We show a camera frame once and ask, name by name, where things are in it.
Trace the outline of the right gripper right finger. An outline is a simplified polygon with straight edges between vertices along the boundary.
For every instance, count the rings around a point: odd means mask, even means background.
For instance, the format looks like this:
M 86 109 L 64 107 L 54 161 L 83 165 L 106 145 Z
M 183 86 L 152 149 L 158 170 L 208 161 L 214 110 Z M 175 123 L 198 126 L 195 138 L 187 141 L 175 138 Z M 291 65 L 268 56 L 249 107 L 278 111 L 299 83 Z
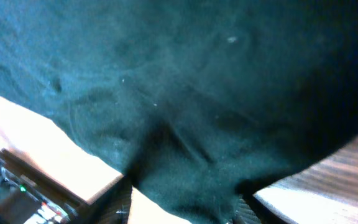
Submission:
M 240 195 L 233 214 L 233 224 L 287 224 L 253 195 Z

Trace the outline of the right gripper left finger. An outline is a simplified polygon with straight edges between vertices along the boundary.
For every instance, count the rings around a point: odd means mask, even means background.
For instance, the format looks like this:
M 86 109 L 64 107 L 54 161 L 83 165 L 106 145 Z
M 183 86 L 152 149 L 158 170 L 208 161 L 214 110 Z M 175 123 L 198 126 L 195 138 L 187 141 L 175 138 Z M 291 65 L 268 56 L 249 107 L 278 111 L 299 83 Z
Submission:
M 132 185 L 127 177 L 118 180 L 87 210 L 84 224 L 127 223 L 131 209 Z

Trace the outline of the black shorts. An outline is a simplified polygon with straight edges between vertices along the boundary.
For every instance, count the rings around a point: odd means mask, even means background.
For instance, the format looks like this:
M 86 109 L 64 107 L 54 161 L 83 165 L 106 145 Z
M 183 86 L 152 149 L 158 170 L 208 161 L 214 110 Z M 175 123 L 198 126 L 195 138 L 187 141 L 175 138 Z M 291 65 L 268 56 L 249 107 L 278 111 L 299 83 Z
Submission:
M 0 96 L 224 223 L 358 135 L 358 1 L 0 1 Z

